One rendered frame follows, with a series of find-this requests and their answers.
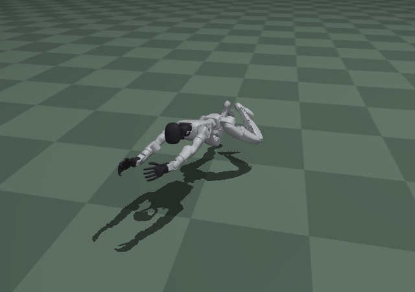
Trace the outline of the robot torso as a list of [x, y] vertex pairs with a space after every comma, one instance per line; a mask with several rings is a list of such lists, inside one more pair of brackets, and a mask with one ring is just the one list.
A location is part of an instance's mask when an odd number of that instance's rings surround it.
[[176, 123], [191, 123], [190, 125], [192, 126], [192, 131], [187, 131], [186, 134], [190, 132], [190, 135], [184, 137], [184, 139], [193, 141], [193, 139], [197, 135], [198, 128], [200, 128], [202, 125], [204, 125], [208, 129], [210, 136], [212, 136], [213, 130], [218, 130], [222, 127], [222, 124], [220, 122], [221, 117], [223, 117], [223, 115], [209, 114], [205, 116], [204, 120], [181, 120]]

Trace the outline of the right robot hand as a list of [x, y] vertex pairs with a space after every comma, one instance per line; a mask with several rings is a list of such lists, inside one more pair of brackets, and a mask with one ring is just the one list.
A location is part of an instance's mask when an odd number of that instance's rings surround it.
[[119, 163], [118, 174], [121, 176], [121, 172], [128, 169], [129, 167], [136, 167], [136, 162], [140, 160], [140, 157], [125, 158], [124, 161]]

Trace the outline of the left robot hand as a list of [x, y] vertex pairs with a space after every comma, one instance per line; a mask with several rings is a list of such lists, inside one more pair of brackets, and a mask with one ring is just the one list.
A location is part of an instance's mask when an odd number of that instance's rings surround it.
[[158, 177], [161, 177], [164, 173], [170, 172], [170, 171], [168, 171], [169, 170], [169, 168], [167, 166], [167, 164], [169, 164], [168, 162], [167, 163], [164, 163], [164, 164], [158, 164], [158, 163], [155, 163], [155, 162], [149, 162], [149, 164], [150, 165], [156, 165], [156, 166], [143, 169], [144, 171], [145, 170], [151, 170], [151, 169], [153, 169], [153, 171], [150, 171], [150, 172], [147, 172], [147, 173], [143, 173], [143, 174], [144, 175], [147, 175], [147, 174], [154, 173], [153, 175], [146, 176], [145, 178], [150, 178], [150, 177], [153, 177], [153, 176], [155, 176], [155, 177], [154, 178], [151, 178], [151, 179], [149, 179], [147, 181], [155, 180]]

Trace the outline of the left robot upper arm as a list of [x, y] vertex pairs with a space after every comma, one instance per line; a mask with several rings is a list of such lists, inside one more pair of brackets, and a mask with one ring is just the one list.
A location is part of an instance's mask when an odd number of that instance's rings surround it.
[[200, 148], [200, 146], [209, 137], [210, 137], [210, 133], [204, 125], [202, 125], [200, 128], [198, 128], [197, 135], [195, 136], [195, 138], [192, 141], [192, 146], [191, 147], [193, 148], [193, 151], [192, 151], [192, 153], [190, 154], [190, 156], [188, 158], [192, 157], [197, 152], [197, 150]]

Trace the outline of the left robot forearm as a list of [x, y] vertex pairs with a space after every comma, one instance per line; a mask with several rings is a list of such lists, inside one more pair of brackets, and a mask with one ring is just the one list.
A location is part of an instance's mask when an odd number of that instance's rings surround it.
[[181, 166], [183, 163], [186, 163], [188, 157], [190, 156], [190, 154], [192, 153], [193, 148], [189, 145], [186, 145], [183, 150], [181, 151], [180, 154], [178, 154], [178, 156], [171, 162], [169, 162], [169, 164], [167, 164], [169, 170], [168, 171], [172, 171], [172, 170], [177, 170], [179, 168], [179, 166]]

